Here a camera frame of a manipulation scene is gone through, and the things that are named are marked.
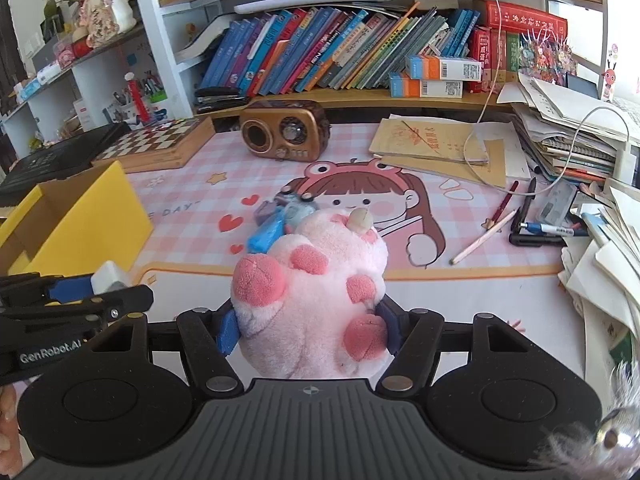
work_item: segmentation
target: gold radio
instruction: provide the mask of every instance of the gold radio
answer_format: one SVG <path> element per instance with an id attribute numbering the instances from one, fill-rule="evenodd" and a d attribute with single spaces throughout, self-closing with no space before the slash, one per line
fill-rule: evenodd
<path id="1" fill-rule="evenodd" d="M 329 121 L 315 101 L 256 101 L 240 112 L 242 138 L 257 156 L 312 162 L 324 152 Z"/>

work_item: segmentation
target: gray ribbed panel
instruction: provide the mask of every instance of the gray ribbed panel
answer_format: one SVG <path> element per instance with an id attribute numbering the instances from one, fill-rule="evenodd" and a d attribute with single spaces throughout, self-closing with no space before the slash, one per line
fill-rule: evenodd
<path id="1" fill-rule="evenodd" d="M 18 480 L 570 480 L 555 471 L 479 465 L 441 443 L 409 402 L 384 400 L 367 381 L 257 380 L 211 400 L 176 442 L 107 468 L 32 463 Z"/>

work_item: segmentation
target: chessboard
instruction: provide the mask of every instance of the chessboard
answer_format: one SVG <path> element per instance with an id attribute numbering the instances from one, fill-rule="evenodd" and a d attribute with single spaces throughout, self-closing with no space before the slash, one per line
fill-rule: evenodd
<path id="1" fill-rule="evenodd" d="M 92 164 L 100 166 L 119 160 L 125 173 L 181 168 L 214 133 L 208 117 L 149 126 L 123 135 Z"/>

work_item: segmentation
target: blue and white pen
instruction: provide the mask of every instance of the blue and white pen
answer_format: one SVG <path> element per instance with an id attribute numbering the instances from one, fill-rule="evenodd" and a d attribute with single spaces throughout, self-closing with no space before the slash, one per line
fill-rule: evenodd
<path id="1" fill-rule="evenodd" d="M 588 236 L 585 229 L 571 229 L 570 227 L 558 227 L 549 224 L 537 224 L 533 222 L 523 222 L 520 224 L 522 229 L 526 229 L 535 235 L 559 235 L 559 236 Z"/>

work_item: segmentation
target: metal screw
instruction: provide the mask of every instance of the metal screw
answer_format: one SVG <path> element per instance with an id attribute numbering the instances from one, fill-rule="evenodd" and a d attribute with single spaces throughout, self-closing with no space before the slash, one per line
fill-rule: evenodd
<path id="1" fill-rule="evenodd" d="M 382 379 L 382 385 L 390 392 L 405 392 L 414 387 L 414 382 L 404 375 L 389 375 Z"/>
<path id="2" fill-rule="evenodd" d="M 212 392 L 223 394 L 235 389 L 235 387 L 238 386 L 238 381 L 236 381 L 233 377 L 220 375 L 218 377 L 212 377 L 208 379 L 206 382 L 206 386 Z"/>

